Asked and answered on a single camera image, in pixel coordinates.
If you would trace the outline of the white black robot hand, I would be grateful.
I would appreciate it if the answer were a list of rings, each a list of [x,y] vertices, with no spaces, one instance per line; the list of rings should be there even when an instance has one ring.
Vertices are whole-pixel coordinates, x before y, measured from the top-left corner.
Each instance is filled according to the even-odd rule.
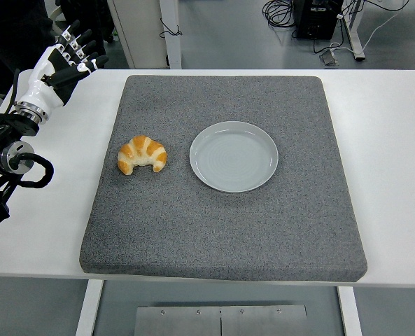
[[[79,26],[79,20],[72,22],[45,49],[30,74],[27,91],[15,104],[17,114],[45,123],[56,108],[68,103],[79,81],[107,63],[107,56],[93,51],[92,31],[77,34]]]

